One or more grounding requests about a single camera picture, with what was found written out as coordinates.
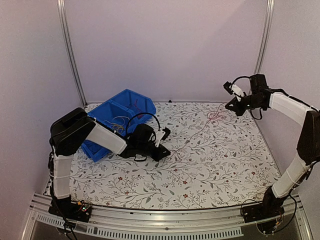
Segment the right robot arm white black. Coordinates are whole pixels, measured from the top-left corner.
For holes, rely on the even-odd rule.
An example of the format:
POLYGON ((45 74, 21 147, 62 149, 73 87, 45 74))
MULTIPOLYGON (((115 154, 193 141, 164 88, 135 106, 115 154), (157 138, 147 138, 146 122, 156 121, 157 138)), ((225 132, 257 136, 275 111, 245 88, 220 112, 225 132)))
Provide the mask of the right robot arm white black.
POLYGON ((292 160, 281 177, 266 190, 264 203, 258 208, 262 218, 269 218, 278 210, 277 202, 283 202, 292 190, 307 180, 320 161, 320 111, 282 88, 268 86, 263 74, 239 76, 225 82, 223 88, 233 96, 225 107, 237 116, 252 110, 270 110, 296 128, 292 160))

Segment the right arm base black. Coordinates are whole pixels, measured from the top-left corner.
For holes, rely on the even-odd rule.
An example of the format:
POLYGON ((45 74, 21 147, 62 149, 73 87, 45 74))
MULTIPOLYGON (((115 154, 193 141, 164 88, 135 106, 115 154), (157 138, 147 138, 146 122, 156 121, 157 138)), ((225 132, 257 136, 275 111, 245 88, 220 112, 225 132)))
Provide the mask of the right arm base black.
POLYGON ((241 206, 240 214, 245 223, 262 221, 269 218, 272 220, 258 223, 257 229, 264 235, 274 234, 284 220, 283 203, 286 197, 277 198, 273 193, 266 193, 262 202, 255 202, 253 205, 241 206))

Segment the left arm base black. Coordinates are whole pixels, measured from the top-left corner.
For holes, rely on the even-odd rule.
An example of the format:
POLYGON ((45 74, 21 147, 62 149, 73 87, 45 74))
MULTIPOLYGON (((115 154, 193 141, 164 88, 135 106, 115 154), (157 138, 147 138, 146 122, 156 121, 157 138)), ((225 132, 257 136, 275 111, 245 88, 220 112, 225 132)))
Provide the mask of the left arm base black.
POLYGON ((63 199, 52 199, 48 212, 65 219, 88 223, 92 213, 92 204, 71 201, 71 197, 63 199))

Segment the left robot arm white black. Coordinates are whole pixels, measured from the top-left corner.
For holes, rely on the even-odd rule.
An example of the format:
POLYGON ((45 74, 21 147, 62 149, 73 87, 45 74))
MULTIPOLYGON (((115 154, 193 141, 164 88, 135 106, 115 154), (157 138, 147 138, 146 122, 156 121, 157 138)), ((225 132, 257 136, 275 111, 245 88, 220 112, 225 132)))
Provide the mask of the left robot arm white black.
POLYGON ((74 213, 70 199, 71 163, 74 154, 85 141, 91 141, 124 158, 136 156, 150 157, 158 162, 170 156, 171 152, 161 144, 171 131, 140 123, 132 132, 120 135, 116 130, 89 116, 81 107, 75 108, 56 120, 50 127, 48 168, 50 171, 50 193, 55 202, 55 209, 63 216, 74 213))

